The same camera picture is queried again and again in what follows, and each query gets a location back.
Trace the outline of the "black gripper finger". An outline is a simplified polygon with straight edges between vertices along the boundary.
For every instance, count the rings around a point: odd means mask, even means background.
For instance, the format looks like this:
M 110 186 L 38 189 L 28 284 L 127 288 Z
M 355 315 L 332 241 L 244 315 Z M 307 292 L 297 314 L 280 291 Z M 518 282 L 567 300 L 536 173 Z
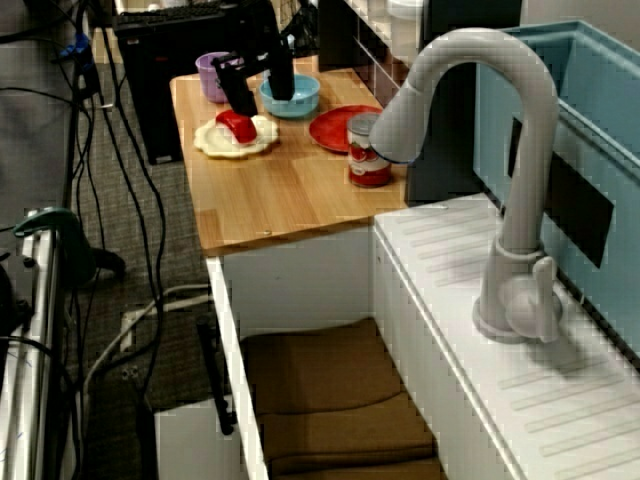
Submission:
M 242 66 L 223 64 L 216 69 L 220 87 L 224 91 L 232 110 L 243 116 L 258 114 L 254 94 L 249 89 Z
M 270 54 L 269 85 L 275 100 L 290 100 L 295 90 L 293 58 L 289 49 Z

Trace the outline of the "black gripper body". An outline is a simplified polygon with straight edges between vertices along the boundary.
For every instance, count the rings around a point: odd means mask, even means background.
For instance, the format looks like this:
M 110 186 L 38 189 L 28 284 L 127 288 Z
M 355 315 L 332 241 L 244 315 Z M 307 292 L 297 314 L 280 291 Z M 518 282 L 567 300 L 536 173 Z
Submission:
M 222 53 L 209 61 L 222 75 L 254 76 L 268 71 L 270 75 L 291 75 L 291 42 L 287 34 L 275 34 L 267 40 L 245 44 L 230 53 Z

